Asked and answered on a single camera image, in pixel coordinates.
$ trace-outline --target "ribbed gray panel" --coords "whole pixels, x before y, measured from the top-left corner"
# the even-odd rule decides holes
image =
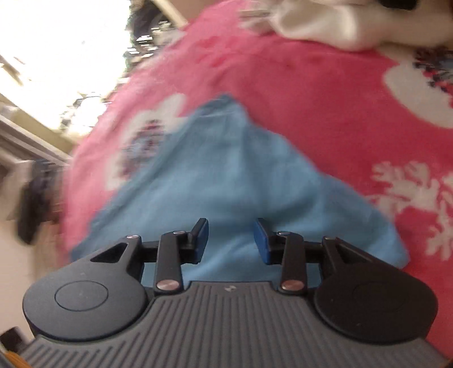
[[[439,368],[419,339],[361,344],[317,319],[303,298],[261,283],[194,282],[158,298],[123,334],[68,345],[37,338],[23,353],[33,368]]]

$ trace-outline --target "floor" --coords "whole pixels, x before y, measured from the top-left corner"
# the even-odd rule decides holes
[[[22,297],[34,281],[34,249],[15,238],[13,230],[12,221],[0,222],[0,333],[18,326],[32,338],[22,314]]]

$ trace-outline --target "white fabric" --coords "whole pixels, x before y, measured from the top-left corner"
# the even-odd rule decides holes
[[[388,9],[373,0],[283,0],[271,5],[269,1],[261,7],[272,15],[248,20],[245,26],[260,24],[259,29],[265,29],[263,22],[267,22],[286,38],[318,41],[349,51],[384,42],[433,47],[453,39],[448,0],[419,0],[412,11]]]

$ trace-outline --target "bed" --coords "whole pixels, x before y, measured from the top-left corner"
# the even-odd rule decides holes
[[[429,53],[394,45],[349,53],[260,36],[239,26],[241,6],[222,2],[186,26],[133,73],[76,148],[65,177],[62,252],[76,259],[91,249],[87,243],[100,247],[96,234],[107,234],[109,214],[133,199],[130,182],[149,178],[143,172],[166,134],[226,93],[256,125],[283,136],[395,224],[410,258],[405,270],[439,300],[428,340],[452,356],[452,96],[433,78],[435,68],[424,67]],[[165,209],[144,204],[140,211]]]

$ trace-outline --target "blue fabric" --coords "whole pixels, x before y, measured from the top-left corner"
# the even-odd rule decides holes
[[[319,173],[283,137],[253,125],[244,109],[222,96],[197,109],[169,136],[158,155],[101,211],[76,260],[127,234],[158,240],[209,220],[209,241],[198,265],[184,265],[190,280],[273,281],[280,266],[266,266],[253,240],[257,217],[274,230],[308,241],[338,236],[395,266],[408,262],[395,227],[354,190]],[[142,283],[151,285],[154,264]],[[311,285],[319,280],[308,270]]]

